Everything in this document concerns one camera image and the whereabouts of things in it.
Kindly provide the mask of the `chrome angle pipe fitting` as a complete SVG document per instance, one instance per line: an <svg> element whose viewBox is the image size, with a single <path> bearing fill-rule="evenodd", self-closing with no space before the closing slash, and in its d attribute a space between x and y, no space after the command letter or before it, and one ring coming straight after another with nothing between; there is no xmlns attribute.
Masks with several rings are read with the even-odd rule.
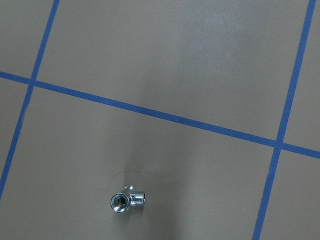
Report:
<svg viewBox="0 0 320 240"><path fill-rule="evenodd" d="M143 207L145 202L145 192L135 190L132 185L128 185L124 187L123 191L112 196L110 199L110 206L114 212L122 214L130 208Z"/></svg>

